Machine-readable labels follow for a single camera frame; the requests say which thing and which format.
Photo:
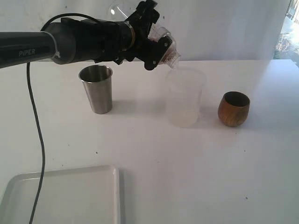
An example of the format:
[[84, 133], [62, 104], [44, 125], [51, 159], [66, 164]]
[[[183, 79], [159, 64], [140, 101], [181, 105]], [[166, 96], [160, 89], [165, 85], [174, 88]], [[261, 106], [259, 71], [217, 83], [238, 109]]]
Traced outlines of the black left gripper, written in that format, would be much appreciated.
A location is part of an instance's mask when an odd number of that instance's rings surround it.
[[126, 19], [135, 34], [134, 44], [126, 51], [126, 59], [143, 61], [146, 70], [155, 69], [173, 44], [171, 38], [160, 38], [157, 42], [148, 38], [152, 24], [156, 24], [160, 17], [156, 6], [154, 0], [141, 1]]

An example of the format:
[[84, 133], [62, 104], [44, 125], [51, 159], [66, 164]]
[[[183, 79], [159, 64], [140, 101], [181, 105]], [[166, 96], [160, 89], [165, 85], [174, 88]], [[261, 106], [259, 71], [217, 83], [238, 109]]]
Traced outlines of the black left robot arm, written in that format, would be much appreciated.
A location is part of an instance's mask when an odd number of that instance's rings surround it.
[[139, 59], [146, 70], [160, 64], [174, 67], [179, 59], [170, 32], [157, 25], [153, 0], [141, 1], [123, 21], [104, 21], [78, 13], [49, 19], [39, 32], [2, 32], [2, 68], [51, 59], [57, 64], [93, 60], [115, 62]]

